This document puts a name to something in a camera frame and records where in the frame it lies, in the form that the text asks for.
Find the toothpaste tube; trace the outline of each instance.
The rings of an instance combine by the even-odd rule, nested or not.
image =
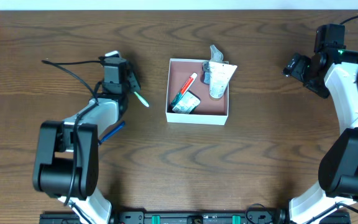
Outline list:
[[[172,100],[172,102],[171,102],[172,107],[175,107],[175,105],[180,101],[180,99],[183,97],[183,95],[189,90],[191,84],[194,83],[196,78],[197,78],[197,73],[193,73],[192,75],[190,75],[190,78],[187,79],[186,83],[182,86],[179,93]]]
[[[201,77],[201,82],[204,84],[209,85],[209,83],[211,82],[211,72],[209,72],[209,62],[210,61],[205,61],[203,62],[203,76]]]
[[[211,72],[209,95],[212,99],[218,100],[222,98],[236,68],[237,65],[209,62],[209,71]]]

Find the toothpaste box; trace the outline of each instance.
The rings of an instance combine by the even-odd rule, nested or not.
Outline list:
[[[165,115],[168,122],[190,124],[217,124],[224,125],[229,116],[229,87],[220,100],[212,100],[209,96],[209,85],[201,82],[203,76],[203,62],[205,60],[170,59],[168,71],[167,100]],[[197,79],[189,91],[196,95],[201,103],[192,114],[174,113],[170,103],[179,92],[183,84],[192,73],[197,73]]]

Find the label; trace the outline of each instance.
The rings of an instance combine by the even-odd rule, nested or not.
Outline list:
[[[190,114],[200,103],[200,99],[188,91],[172,110],[175,113]]]
[[[217,73],[214,75],[214,82],[210,85],[209,94],[213,98],[221,98],[226,90],[230,78],[225,76],[223,73]]]
[[[230,78],[236,71],[237,65],[228,65],[225,63],[209,62],[209,71],[211,80],[209,84],[209,95],[212,98],[222,98]]]
[[[209,85],[209,83],[211,82],[211,72],[209,71],[209,63],[208,62],[203,63],[203,71],[204,71],[203,79],[204,80],[202,80],[202,82],[207,85]]]
[[[171,106],[175,107],[175,105],[180,101],[183,95],[187,92],[190,86],[194,83],[197,78],[197,73],[193,73],[190,75],[190,78],[187,79],[186,83],[182,86],[179,93],[175,96],[175,98],[171,102]]]

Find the robotic arm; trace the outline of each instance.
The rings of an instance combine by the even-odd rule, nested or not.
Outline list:
[[[337,203],[358,202],[358,52],[346,50],[344,25],[318,28],[312,58],[295,54],[283,74],[322,98],[330,94],[341,136],[319,166],[318,182],[290,201],[290,220],[319,223]]]
[[[140,90],[131,63],[121,58],[119,52],[100,59],[104,67],[102,93],[96,95],[97,99],[90,99],[78,114],[41,125],[32,178],[36,190],[68,202],[82,223],[92,224],[109,223],[112,211],[111,203],[96,187],[98,139],[126,111],[127,94]],[[75,144],[79,146],[78,153],[74,153],[76,158],[55,156],[59,152],[73,152]],[[74,178],[73,166],[76,168]]]
[[[115,52],[100,58],[104,67],[102,93],[96,95],[95,90],[95,97],[78,114],[41,125],[34,188],[68,204],[78,216],[45,214],[40,223],[78,223],[78,219],[92,224],[350,223],[348,215],[331,214],[341,206],[358,202],[358,52],[346,50],[344,33],[343,25],[319,27],[315,55],[308,58],[295,54],[283,71],[322,98],[331,94],[341,132],[320,163],[318,182],[292,199],[289,210],[254,209],[251,205],[245,213],[138,211],[112,215],[111,203],[96,187],[98,139],[125,112],[126,95],[140,90],[130,62]],[[73,152],[74,156],[55,156],[59,152]]]

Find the cardboard box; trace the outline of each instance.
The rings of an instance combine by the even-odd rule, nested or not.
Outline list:
[[[220,100],[212,100],[209,97],[209,85],[201,82],[203,62],[205,62],[205,60],[171,58],[168,72],[167,101],[165,105],[165,114],[168,122],[225,124],[229,116],[229,87],[227,86]],[[196,95],[201,100],[201,103],[192,114],[174,113],[170,103],[193,72],[197,73],[198,76],[189,91]]]

